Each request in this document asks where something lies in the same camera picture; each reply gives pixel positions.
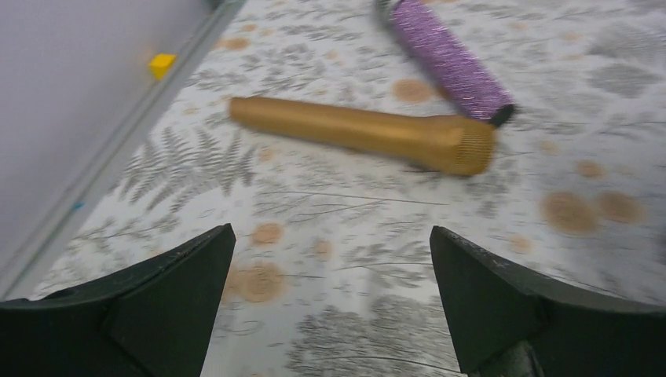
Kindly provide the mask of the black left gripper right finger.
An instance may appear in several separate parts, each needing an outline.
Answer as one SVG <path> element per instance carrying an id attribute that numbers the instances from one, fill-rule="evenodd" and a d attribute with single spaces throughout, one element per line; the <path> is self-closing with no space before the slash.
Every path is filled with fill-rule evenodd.
<path id="1" fill-rule="evenodd" d="M 440 226 L 430 249 L 462 373 L 664 375 L 664 307 L 563 283 Z"/>

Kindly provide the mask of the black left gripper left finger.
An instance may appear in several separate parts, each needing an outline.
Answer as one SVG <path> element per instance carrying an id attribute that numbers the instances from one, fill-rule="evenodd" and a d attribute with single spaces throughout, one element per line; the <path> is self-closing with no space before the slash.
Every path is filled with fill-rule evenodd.
<path id="1" fill-rule="evenodd" d="M 198 376 L 236 237 L 219 225 L 39 300 L 1 304 L 4 376 Z"/>

